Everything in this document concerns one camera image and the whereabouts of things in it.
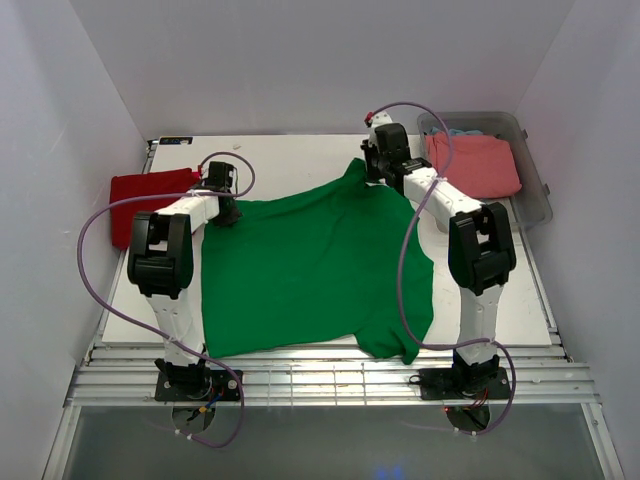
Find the green t-shirt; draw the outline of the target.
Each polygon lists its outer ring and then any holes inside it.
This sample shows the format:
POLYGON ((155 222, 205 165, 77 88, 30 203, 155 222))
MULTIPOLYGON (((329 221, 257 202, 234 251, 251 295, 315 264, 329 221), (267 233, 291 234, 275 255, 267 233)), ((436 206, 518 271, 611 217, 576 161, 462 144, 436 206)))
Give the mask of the green t-shirt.
POLYGON ((232 226, 208 225, 201 311, 213 358, 353 336, 366 354, 412 363, 434 319, 434 264, 413 208, 370 186, 355 159, 320 187, 239 203, 232 226))

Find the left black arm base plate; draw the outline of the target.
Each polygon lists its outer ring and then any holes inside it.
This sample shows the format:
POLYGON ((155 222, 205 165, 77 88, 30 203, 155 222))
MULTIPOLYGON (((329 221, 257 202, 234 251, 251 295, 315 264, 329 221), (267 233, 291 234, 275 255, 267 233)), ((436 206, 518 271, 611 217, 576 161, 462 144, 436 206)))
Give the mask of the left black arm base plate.
POLYGON ((243 372, 235 370, 234 374, 209 368, 169 375, 160 372, 153 398, 158 402, 207 402, 214 398, 239 401, 239 381, 243 372))

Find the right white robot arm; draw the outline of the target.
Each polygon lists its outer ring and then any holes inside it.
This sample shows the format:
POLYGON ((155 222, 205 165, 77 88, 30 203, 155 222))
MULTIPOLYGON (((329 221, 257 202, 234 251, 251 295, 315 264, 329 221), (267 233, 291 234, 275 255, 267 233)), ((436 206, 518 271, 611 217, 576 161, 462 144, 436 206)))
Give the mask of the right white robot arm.
POLYGON ((365 124, 369 137, 361 149, 368 182, 384 184, 416 203, 448 233, 448 268, 461 300, 459 335, 448 348, 450 367, 417 374, 422 399, 508 398, 509 381, 495 340, 499 300, 516 267, 505 207, 467 196, 428 161, 413 157, 405 128, 386 114, 365 124))

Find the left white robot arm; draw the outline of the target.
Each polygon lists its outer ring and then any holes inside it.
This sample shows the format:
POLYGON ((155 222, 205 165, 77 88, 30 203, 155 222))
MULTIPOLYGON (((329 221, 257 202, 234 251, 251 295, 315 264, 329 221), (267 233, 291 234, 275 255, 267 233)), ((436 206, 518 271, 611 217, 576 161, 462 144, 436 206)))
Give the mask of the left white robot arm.
POLYGON ((236 168, 211 162, 195 191, 153 212, 134 215, 127 275, 149 303, 165 333, 156 366, 170 386, 190 399, 205 397, 212 376, 201 313, 201 247, 205 227, 230 226, 241 216, 236 168))

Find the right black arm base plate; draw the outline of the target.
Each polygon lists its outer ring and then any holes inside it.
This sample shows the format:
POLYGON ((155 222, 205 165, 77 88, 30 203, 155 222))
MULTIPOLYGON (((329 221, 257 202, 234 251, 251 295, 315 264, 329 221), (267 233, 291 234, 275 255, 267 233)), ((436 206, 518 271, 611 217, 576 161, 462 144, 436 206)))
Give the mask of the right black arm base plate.
POLYGON ((423 368, 409 378, 422 400, 507 400, 511 386, 506 369, 495 361, 449 368, 423 368))

